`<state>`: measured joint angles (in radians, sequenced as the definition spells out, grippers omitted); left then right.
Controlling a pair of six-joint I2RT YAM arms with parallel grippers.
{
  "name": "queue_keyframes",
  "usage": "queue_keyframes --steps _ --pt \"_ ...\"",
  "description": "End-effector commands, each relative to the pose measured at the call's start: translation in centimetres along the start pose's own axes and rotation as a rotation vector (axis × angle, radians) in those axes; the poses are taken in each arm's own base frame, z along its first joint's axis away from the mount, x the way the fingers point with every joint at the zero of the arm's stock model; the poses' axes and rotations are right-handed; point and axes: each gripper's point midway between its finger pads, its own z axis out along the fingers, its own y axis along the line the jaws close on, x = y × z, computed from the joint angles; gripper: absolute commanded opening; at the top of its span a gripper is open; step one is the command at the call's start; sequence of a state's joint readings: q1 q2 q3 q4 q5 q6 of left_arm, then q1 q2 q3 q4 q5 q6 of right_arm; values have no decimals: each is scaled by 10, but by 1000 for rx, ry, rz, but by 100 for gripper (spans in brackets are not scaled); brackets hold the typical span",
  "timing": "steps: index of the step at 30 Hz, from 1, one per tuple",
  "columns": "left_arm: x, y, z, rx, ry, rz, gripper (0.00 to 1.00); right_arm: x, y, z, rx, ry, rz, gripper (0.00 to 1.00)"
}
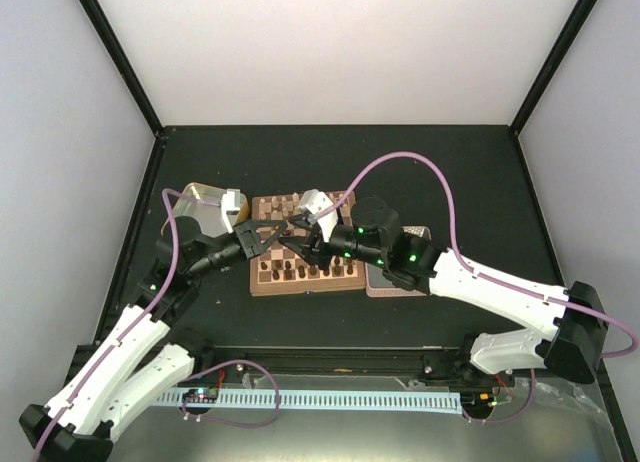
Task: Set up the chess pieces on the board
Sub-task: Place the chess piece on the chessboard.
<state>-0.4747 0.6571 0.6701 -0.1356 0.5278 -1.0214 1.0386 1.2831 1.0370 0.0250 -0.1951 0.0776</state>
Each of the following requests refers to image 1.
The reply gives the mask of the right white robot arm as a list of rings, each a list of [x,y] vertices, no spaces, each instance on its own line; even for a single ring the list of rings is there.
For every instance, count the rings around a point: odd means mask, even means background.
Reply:
[[[358,201],[350,223],[336,210],[313,222],[320,205],[300,207],[301,214],[289,221],[305,235],[279,241],[308,265],[324,270],[336,257],[361,261],[380,269],[397,288],[459,300],[518,324],[514,331],[472,337],[454,361],[461,382],[476,385],[509,369],[538,368],[573,383],[594,382],[609,324],[591,285],[538,284],[472,266],[452,249],[405,231],[397,212],[377,197]]]

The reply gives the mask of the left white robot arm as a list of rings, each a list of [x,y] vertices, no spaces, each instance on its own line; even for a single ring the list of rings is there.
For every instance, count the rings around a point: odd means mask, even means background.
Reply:
[[[33,460],[105,461],[166,390],[207,379],[215,366],[209,344],[176,322],[197,299],[202,277],[258,258],[286,229],[283,220],[247,220],[210,237],[192,217],[171,219],[138,298],[58,394],[21,414]]]

